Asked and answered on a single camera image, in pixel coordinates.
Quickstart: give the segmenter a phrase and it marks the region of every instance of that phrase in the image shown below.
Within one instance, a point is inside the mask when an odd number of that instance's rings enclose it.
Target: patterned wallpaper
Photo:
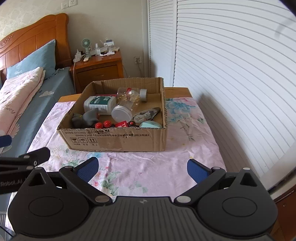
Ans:
[[[60,0],[22,0],[17,4],[14,0],[6,0],[0,6],[0,39],[48,14],[60,12],[62,12]]]
[[[0,6],[0,39],[49,14],[69,15],[68,36],[72,55],[83,50],[89,38],[94,47],[100,39],[112,38],[121,49],[130,77],[139,77],[134,56],[143,59],[142,2],[140,0],[78,0],[78,5],[61,9],[62,0],[6,0]]]

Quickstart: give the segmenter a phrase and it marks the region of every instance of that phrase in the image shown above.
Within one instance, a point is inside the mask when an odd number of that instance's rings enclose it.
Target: blue gripper pad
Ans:
[[[9,135],[6,136],[0,136],[0,148],[9,146],[12,142],[12,138]]]
[[[96,157],[91,157],[74,168],[74,172],[76,172],[77,176],[87,183],[95,176],[95,174],[97,174],[98,170],[99,161]]]
[[[194,159],[189,159],[187,172],[196,183],[200,183],[212,173],[212,170]]]

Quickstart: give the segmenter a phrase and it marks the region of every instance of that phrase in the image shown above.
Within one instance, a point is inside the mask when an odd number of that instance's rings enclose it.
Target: red bottle cap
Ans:
[[[101,122],[98,122],[94,127],[96,129],[102,129],[103,128],[103,124]]]
[[[109,120],[104,121],[105,128],[109,128],[111,125],[112,125],[111,121],[109,121]]]
[[[129,123],[128,123],[128,126],[129,127],[132,127],[132,126],[135,126],[136,125],[136,123],[134,122],[134,121],[130,121]]]

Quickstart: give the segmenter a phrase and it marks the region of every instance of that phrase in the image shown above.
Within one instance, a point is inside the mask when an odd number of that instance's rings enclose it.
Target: bed frame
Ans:
[[[68,43],[65,13],[47,15],[27,27],[21,28],[0,41],[0,77],[6,80],[6,69],[27,57],[35,50],[56,39],[56,68],[71,66],[71,52]]]

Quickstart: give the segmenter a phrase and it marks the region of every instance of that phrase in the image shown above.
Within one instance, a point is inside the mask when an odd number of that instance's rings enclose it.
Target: white louvered door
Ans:
[[[278,0],[177,0],[174,14],[173,86],[190,89],[229,171],[268,174],[296,139],[295,16]]]
[[[148,0],[150,76],[163,77],[165,86],[173,86],[173,2],[174,0]]]

